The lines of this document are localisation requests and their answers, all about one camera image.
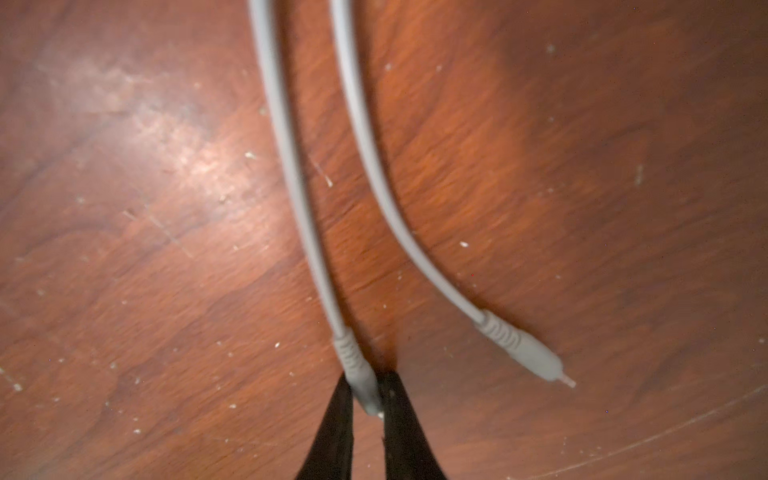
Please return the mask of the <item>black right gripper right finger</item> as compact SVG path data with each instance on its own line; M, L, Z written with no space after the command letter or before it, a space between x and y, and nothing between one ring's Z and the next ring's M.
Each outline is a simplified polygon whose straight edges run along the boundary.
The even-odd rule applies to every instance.
M437 462L400 376L379 377L384 412L386 479L440 479L447 477Z

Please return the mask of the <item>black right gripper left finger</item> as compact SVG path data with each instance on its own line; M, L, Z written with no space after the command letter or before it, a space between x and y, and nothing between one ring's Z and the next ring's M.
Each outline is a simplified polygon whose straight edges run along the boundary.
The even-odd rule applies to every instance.
M341 375L296 480L350 480L353 456L353 393Z

